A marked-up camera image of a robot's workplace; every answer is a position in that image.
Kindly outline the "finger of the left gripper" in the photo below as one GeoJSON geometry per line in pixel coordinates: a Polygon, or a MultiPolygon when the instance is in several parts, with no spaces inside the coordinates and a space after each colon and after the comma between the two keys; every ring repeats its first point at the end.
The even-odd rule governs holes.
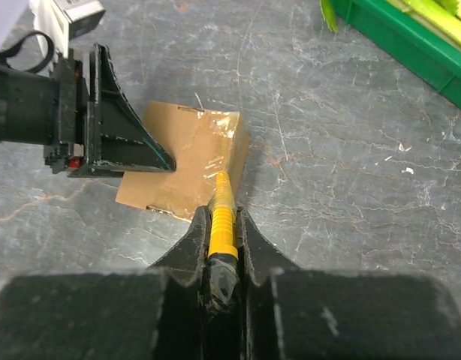
{"type": "Polygon", "coordinates": [[[174,158],[155,140],[128,103],[90,102],[84,156],[70,178],[119,178],[125,172],[172,173],[174,158]]]}
{"type": "Polygon", "coordinates": [[[140,118],[118,84],[108,46],[95,43],[89,54],[91,93],[103,122],[139,124],[140,118]]]}

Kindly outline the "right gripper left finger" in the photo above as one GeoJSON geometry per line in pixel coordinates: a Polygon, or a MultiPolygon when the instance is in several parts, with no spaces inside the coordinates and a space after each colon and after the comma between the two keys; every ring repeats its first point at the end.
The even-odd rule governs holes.
{"type": "Polygon", "coordinates": [[[0,359],[200,359],[210,216],[148,268],[33,271],[0,280],[0,359]]]}

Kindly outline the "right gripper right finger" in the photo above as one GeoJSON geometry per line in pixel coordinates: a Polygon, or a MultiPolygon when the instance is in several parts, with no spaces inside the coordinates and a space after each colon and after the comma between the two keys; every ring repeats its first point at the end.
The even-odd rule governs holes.
{"type": "Polygon", "coordinates": [[[245,359],[461,359],[449,290],[416,273],[300,268],[245,209],[245,359]]]}

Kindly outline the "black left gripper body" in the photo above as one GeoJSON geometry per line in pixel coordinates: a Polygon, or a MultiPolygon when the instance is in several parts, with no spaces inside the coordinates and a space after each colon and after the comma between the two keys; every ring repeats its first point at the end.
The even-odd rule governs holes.
{"type": "Polygon", "coordinates": [[[44,146],[44,163],[54,174],[90,176],[84,137],[89,93],[81,51],[70,50],[67,58],[59,53],[49,75],[53,85],[53,127],[50,143],[44,146]]]}

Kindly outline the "yellow utility knife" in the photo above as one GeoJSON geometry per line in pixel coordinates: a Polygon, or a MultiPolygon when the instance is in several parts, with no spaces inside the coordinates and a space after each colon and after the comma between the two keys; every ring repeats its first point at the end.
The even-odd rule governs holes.
{"type": "Polygon", "coordinates": [[[226,171],[215,177],[215,190],[208,203],[211,215],[209,247],[206,259],[208,307],[228,314],[237,306],[239,253],[237,249],[237,206],[226,171]]]}

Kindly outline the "brown cardboard express box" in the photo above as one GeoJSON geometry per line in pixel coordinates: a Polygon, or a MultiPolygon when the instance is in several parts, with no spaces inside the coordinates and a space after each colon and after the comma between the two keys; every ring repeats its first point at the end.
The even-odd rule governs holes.
{"type": "Polygon", "coordinates": [[[190,221],[212,197],[219,171],[226,171],[238,190],[250,143],[239,112],[151,101],[143,123],[173,155],[176,171],[126,172],[118,203],[190,221]]]}

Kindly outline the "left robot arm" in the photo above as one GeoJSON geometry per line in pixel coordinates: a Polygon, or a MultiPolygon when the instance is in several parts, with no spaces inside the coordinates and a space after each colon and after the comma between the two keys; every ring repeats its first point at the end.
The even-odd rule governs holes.
{"type": "Polygon", "coordinates": [[[70,178],[176,170],[173,156],[144,127],[119,86],[108,48],[95,45],[85,78],[77,54],[57,53],[42,31],[0,52],[0,142],[43,146],[45,165],[70,178]],[[27,70],[12,68],[8,59],[32,36],[46,41],[44,58],[27,70]]]}

